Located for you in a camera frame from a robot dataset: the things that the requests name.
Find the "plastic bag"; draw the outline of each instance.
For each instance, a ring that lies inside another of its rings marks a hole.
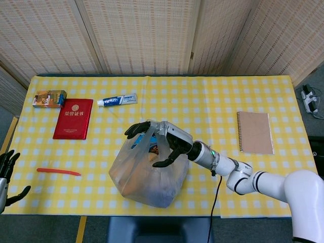
[[[179,193],[188,171],[186,155],[180,155],[165,168],[154,168],[153,163],[163,161],[171,153],[163,126],[151,126],[134,146],[140,135],[126,140],[117,155],[109,175],[122,196],[154,207],[168,207]],[[158,154],[149,152],[151,137],[156,137]]]

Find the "small snack box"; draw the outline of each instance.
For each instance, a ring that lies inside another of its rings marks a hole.
[[[32,106],[37,108],[60,108],[63,107],[65,99],[66,92],[64,90],[37,91]]]

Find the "table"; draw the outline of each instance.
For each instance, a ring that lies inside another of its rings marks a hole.
[[[33,108],[38,90],[63,89],[68,98],[94,99],[86,140],[53,140],[60,109]],[[98,107],[96,100],[137,93],[138,104]],[[267,112],[275,155],[239,151],[236,112]],[[9,195],[31,185],[6,214],[181,215],[210,214],[219,177],[194,163],[168,209],[123,198],[108,175],[133,123],[168,120],[223,155],[255,171],[286,175],[316,171],[289,76],[237,77],[40,77],[30,83],[11,149],[21,153]],[[38,167],[80,172],[81,177],[36,172]],[[252,193],[239,196],[223,182],[214,211],[221,217],[284,217],[287,204]]]

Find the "toothpaste tube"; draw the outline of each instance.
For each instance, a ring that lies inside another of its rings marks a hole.
[[[137,96],[135,93],[130,95],[115,96],[103,100],[98,100],[97,104],[99,106],[137,104]]]

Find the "red book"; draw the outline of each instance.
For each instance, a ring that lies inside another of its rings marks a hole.
[[[53,139],[86,139],[93,100],[65,99]]]

